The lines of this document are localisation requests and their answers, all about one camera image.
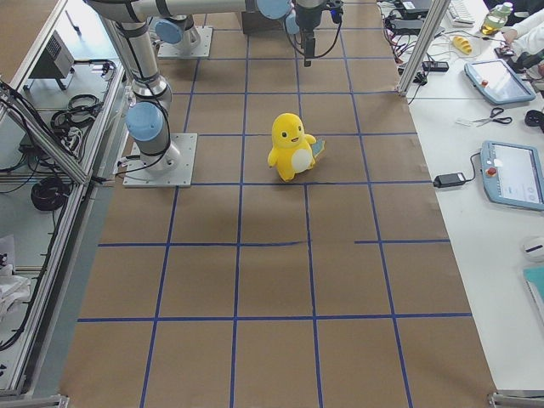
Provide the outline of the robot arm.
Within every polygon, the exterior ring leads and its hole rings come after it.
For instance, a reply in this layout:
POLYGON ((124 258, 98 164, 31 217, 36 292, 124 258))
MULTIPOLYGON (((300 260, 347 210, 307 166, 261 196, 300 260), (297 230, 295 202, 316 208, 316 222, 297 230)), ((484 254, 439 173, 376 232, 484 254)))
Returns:
POLYGON ((201 41, 192 14, 159 19, 155 23, 155 33, 161 41, 177 48, 194 48, 201 41))
POLYGON ((328 11, 338 27, 343 23, 342 1, 88 1, 105 25, 113 26, 109 35, 123 65, 132 74, 132 90, 140 100, 171 103, 171 88, 161 75, 151 46, 148 19, 160 17, 170 21, 175 17, 194 14, 219 14, 258 11, 270 20, 282 22, 291 45, 294 36, 301 35, 302 45, 293 47, 303 56, 306 67, 319 58, 315 53, 315 30, 321 15, 328 11))

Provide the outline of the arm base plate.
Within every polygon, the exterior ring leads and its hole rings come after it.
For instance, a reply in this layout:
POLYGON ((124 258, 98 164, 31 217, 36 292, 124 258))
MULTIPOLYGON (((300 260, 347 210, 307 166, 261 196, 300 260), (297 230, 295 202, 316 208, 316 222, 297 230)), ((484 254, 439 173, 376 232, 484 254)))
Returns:
POLYGON ((128 163, 123 185, 127 188, 191 186, 196 144, 196 133, 173 133, 169 150, 156 161, 156 158, 142 156, 133 142, 131 154, 139 158, 128 163))
POLYGON ((189 30, 182 30, 160 21, 156 26, 156 35, 161 41, 159 59, 199 59, 207 58, 210 54, 213 29, 211 26, 192 26, 189 30))

